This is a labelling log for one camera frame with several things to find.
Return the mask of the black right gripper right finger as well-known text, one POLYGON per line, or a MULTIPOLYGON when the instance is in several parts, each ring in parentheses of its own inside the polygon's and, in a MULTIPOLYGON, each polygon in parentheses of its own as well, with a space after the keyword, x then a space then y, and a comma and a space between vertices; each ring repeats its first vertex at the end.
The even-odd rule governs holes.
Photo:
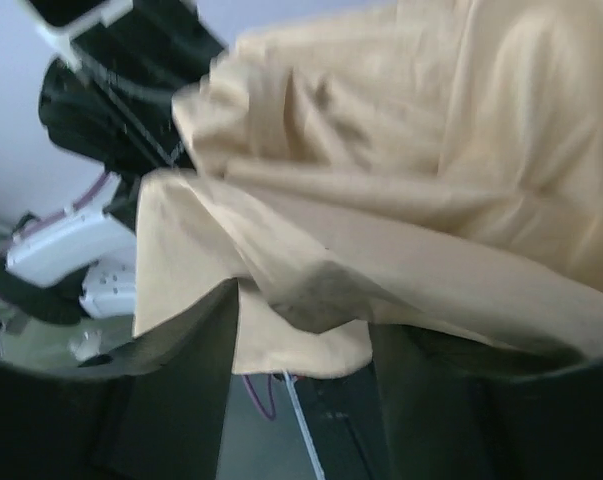
POLYGON ((394 479, 603 479, 603 359, 370 329, 394 479))

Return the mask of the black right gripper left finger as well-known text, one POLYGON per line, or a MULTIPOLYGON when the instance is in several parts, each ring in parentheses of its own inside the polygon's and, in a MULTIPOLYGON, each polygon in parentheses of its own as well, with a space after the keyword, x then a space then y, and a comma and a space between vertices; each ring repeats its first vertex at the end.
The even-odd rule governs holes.
POLYGON ((212 479, 238 323, 226 280, 72 368, 0 360, 0 479, 212 479))

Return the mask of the beige and black folding umbrella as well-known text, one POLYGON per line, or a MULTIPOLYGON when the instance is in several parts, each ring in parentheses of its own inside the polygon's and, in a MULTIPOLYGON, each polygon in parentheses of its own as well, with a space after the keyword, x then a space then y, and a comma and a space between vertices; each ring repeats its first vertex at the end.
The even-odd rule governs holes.
POLYGON ((399 1, 241 37, 141 185, 140 336, 239 281, 237 374, 369 325, 603 357, 603 1, 399 1))

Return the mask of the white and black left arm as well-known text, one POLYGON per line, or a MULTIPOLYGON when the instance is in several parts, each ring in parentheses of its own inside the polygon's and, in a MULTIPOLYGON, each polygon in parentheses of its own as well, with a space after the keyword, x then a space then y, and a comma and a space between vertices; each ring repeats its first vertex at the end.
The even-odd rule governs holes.
POLYGON ((101 164, 56 212, 23 216, 0 247, 0 306, 53 325, 135 309, 141 179, 191 162, 172 120, 181 87, 222 52, 191 1, 27 1, 55 58, 38 114, 56 146, 101 164))

